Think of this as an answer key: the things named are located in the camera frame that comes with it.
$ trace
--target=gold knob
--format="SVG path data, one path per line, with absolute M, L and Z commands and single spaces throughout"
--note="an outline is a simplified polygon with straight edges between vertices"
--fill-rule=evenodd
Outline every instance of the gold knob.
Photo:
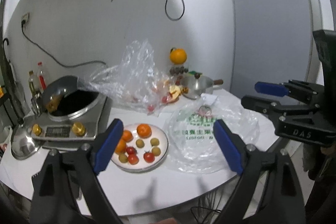
M 42 128 L 36 123 L 33 125 L 32 131 L 36 136 L 40 136 Z
M 72 125 L 72 131 L 76 134 L 76 136 L 83 136 L 85 134 L 85 127 L 81 122 L 75 122 Z

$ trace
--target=plastic bag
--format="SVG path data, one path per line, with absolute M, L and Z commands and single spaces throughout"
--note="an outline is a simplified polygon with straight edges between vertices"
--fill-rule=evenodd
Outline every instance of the plastic bag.
M 213 135 L 213 123 L 217 119 L 223 119 L 246 144 L 256 144 L 260 129 L 253 112 L 237 104 L 227 105 L 224 96 L 218 96 L 211 105 L 207 101 L 202 97 L 175 111 L 167 121 L 169 153 L 165 164 L 168 168 L 197 174 L 229 169 Z
M 100 68 L 79 79 L 78 88 L 100 92 L 112 98 L 115 105 L 152 113 L 163 105 L 169 80 L 155 67 L 149 42 L 134 41 L 126 47 L 119 66 Z

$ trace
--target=wok handle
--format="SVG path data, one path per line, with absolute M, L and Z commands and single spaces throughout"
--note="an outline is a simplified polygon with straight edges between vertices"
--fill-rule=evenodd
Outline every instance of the wok handle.
M 214 80 L 213 81 L 213 84 L 214 85 L 223 85 L 224 81 L 222 79 L 219 79 L 219 80 Z

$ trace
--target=orange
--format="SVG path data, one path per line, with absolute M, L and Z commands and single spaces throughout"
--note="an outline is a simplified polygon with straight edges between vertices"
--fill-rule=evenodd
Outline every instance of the orange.
M 140 138 L 148 138 L 152 135 L 152 129 L 146 123 L 139 124 L 136 131 Z
M 124 153 L 125 151 L 126 151 L 126 142 L 123 139 L 120 139 L 114 152 L 117 154 L 121 154 Z
M 131 140 L 133 140 L 132 132 L 130 132 L 129 130 L 124 130 L 121 138 L 127 143 L 130 142 Z
M 169 58 L 175 65 L 182 65 L 187 60 L 187 54 L 184 49 L 177 48 L 170 52 Z

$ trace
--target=digital display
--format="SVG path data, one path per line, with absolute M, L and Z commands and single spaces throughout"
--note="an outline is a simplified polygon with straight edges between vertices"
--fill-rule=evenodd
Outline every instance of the digital display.
M 68 138 L 70 135 L 70 127 L 48 127 L 45 133 L 46 137 Z

